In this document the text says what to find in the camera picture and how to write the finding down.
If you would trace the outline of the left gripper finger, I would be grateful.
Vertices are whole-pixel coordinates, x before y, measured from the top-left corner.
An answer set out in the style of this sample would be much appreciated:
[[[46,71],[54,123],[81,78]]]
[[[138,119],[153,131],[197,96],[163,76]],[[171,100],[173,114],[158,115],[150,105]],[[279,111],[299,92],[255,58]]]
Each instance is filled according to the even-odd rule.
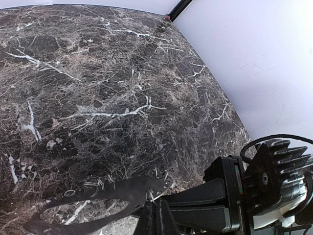
[[[133,235],[179,235],[180,231],[164,199],[147,201]]]

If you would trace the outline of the translucent ring plate with keyrings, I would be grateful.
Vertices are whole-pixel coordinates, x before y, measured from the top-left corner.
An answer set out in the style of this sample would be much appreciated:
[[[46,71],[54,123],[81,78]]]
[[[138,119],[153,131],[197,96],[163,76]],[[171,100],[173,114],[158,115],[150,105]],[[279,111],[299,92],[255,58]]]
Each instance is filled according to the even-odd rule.
[[[160,198],[172,185],[173,180],[165,175],[136,176],[114,183],[98,181],[88,182],[87,187],[76,191],[72,196],[63,196],[45,204],[33,214],[30,220],[24,223],[23,228],[36,235],[90,235],[106,225],[127,217],[140,208],[146,201]],[[93,220],[85,223],[74,223],[69,225],[50,224],[41,220],[40,215],[47,209],[80,201],[92,201],[96,199],[119,199],[127,201],[126,208],[114,215]]]

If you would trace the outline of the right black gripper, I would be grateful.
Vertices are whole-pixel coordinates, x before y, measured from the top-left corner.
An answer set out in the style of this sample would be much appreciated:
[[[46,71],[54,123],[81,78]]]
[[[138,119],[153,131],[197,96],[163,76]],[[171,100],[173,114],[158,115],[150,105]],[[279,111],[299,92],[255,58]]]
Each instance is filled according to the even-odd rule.
[[[240,157],[218,157],[204,171],[205,184],[161,199],[179,225],[209,232],[245,232],[243,175]]]

